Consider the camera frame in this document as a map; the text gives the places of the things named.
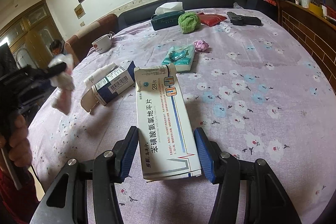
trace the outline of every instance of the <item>small framed picture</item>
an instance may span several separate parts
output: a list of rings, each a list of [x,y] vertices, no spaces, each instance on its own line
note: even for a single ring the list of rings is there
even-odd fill
[[[78,19],[80,19],[83,15],[85,15],[84,9],[82,7],[82,4],[79,3],[79,5],[74,9],[76,16]]]

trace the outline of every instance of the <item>blue gripper pad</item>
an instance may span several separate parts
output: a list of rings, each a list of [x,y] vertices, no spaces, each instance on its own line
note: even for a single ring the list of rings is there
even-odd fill
[[[211,183],[213,183],[215,181],[214,162],[211,158],[208,148],[205,145],[204,137],[202,136],[202,133],[199,132],[198,128],[196,128],[194,131],[194,137],[195,137],[198,157],[201,162],[204,175],[208,180],[210,180]]]
[[[136,129],[136,132],[133,134],[131,141],[128,147],[126,148],[126,151],[120,161],[119,177],[121,177],[122,179],[128,177],[129,171],[133,163],[135,151],[137,150],[138,140],[139,140],[139,134],[138,129]]]

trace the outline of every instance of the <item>red pouch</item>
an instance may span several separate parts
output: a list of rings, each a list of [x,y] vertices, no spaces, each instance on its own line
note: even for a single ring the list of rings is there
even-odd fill
[[[204,13],[197,14],[201,23],[208,25],[209,27],[215,26],[219,22],[227,19],[227,17],[221,15],[205,15]]]

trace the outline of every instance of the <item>person's hand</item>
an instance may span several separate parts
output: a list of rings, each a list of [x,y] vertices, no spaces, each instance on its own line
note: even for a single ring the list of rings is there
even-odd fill
[[[12,147],[12,149],[9,151],[8,157],[17,167],[29,166],[32,163],[33,156],[29,141],[27,139],[28,128],[26,125],[26,120],[22,115],[19,115],[16,118],[14,124],[16,129],[9,139],[9,145]],[[0,132],[0,148],[3,148],[5,144],[6,140]],[[2,157],[2,153],[0,153],[0,168],[6,175],[9,174],[6,163]]]

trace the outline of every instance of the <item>green towel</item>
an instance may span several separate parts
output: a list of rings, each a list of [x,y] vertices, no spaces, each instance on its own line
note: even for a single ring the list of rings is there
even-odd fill
[[[198,29],[201,26],[201,21],[198,15],[193,12],[188,12],[179,17],[178,24],[182,29],[182,33],[186,34]]]

